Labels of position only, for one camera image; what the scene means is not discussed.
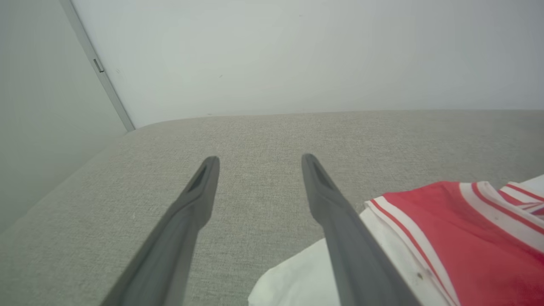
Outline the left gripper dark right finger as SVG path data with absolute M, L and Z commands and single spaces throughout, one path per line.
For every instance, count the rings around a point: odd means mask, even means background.
M 419 306 L 317 157 L 303 154 L 301 167 L 311 214 L 324 231 L 342 306 Z

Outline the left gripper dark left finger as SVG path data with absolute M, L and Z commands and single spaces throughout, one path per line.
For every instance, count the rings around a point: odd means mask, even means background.
M 210 220 L 220 159 L 204 159 L 104 298 L 103 306 L 183 304 L 199 231 Z

